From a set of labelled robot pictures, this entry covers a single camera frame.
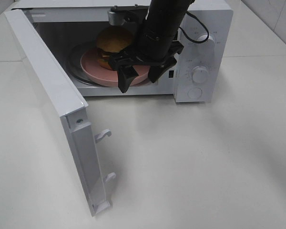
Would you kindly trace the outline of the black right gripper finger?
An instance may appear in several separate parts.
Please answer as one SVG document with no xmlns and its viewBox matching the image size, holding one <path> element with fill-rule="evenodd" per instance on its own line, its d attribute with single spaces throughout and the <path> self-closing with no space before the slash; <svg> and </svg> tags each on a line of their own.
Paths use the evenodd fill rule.
<svg viewBox="0 0 286 229">
<path fill-rule="evenodd" d="M 151 66 L 148 72 L 148 79 L 155 83 L 168 69 L 175 66 L 177 60 L 171 56 L 163 64 L 158 66 Z"/>
<path fill-rule="evenodd" d="M 133 49 L 123 49 L 109 57 L 109 65 L 118 74 L 118 88 L 122 93 L 127 92 L 133 80 L 139 75 L 133 67 L 135 61 Z"/>
</svg>

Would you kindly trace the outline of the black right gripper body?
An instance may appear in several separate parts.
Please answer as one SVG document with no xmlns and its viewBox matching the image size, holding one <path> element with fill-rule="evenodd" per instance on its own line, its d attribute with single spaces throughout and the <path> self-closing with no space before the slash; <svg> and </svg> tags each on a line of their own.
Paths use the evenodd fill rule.
<svg viewBox="0 0 286 229">
<path fill-rule="evenodd" d="M 175 35 L 155 31 L 137 31 L 131 45 L 131 65 L 162 66 L 174 55 L 181 54 L 184 46 L 176 41 Z"/>
</svg>

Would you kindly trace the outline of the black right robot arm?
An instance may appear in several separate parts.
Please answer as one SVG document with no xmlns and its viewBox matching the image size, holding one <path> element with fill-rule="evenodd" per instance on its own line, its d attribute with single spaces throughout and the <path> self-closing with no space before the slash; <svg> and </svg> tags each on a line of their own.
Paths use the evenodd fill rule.
<svg viewBox="0 0 286 229">
<path fill-rule="evenodd" d="M 154 83 L 175 66 L 175 54 L 183 45 L 174 40 L 191 0 L 153 0 L 150 6 L 114 6 L 108 12 L 109 22 L 135 22 L 134 41 L 109 57 L 109 65 L 118 73 L 118 87 L 127 92 L 138 77 L 135 66 L 149 66 L 148 79 Z"/>
</svg>

